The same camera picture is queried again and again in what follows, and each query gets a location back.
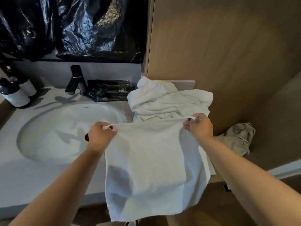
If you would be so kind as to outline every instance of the black bottle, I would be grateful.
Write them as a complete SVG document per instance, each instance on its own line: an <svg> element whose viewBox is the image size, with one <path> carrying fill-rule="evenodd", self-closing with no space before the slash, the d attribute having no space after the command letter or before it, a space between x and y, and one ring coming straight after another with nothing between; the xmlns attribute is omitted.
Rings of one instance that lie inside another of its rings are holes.
<svg viewBox="0 0 301 226"><path fill-rule="evenodd" d="M29 97L18 85L10 83L6 78L0 78L0 86L0 93L13 106L26 108L30 104Z"/></svg>
<svg viewBox="0 0 301 226"><path fill-rule="evenodd" d="M35 98L37 91L36 88L33 86L29 78L24 75L21 75L16 70L12 70L9 64L5 64L2 66L3 71L8 76L8 80L19 87L27 94L30 99Z"/></svg>

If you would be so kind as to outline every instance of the backsplash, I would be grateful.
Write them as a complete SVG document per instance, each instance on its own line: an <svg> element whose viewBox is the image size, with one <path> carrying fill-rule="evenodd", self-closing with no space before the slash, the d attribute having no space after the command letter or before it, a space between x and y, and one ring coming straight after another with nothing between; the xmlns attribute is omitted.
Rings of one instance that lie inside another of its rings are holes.
<svg viewBox="0 0 301 226"><path fill-rule="evenodd" d="M81 66L85 81L128 80L137 83L141 78L140 64L127 63L72 63L49 61L14 61L14 66L38 87L66 88L72 76L70 66Z"/></svg>

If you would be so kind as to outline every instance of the white label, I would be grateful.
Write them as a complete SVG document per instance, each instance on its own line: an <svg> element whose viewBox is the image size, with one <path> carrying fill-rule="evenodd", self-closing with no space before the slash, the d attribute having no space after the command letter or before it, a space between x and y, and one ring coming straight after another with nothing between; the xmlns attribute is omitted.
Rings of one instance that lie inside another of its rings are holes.
<svg viewBox="0 0 301 226"><path fill-rule="evenodd" d="M33 96L37 93L35 87L32 85L32 83L29 79L27 82L20 84L19 86L29 97Z"/></svg>
<svg viewBox="0 0 301 226"><path fill-rule="evenodd" d="M21 89L18 92L12 94L2 94L2 96L5 97L15 107L21 107L27 105L30 102L29 97Z"/></svg>

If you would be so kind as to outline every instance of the black faucet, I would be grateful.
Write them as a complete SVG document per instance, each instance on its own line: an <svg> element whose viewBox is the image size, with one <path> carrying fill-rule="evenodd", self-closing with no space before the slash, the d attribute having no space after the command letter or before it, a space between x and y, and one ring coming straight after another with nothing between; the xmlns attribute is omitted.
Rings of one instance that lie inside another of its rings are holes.
<svg viewBox="0 0 301 226"><path fill-rule="evenodd" d="M75 90L77 89L78 86L81 95L83 95L86 91L87 85L84 80L84 76L82 75L82 70L80 68L80 65L72 65L70 66L70 69L72 72L72 78L70 79L70 82L68 83L65 92L67 94L73 95L75 94Z"/></svg>

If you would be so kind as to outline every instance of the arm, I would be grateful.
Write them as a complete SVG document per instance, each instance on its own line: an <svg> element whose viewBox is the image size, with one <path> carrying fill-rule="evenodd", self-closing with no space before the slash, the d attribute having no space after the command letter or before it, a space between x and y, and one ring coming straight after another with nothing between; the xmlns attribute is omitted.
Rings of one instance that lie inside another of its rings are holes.
<svg viewBox="0 0 301 226"><path fill-rule="evenodd" d="M258 225L301 225L301 195L214 139L212 123L198 115L199 123L186 121L184 128L198 140L252 219Z"/></svg>
<svg viewBox="0 0 301 226"><path fill-rule="evenodd" d="M117 131L97 122L89 131L89 144L66 171L37 196L10 226L69 226L78 210L97 163Z"/></svg>

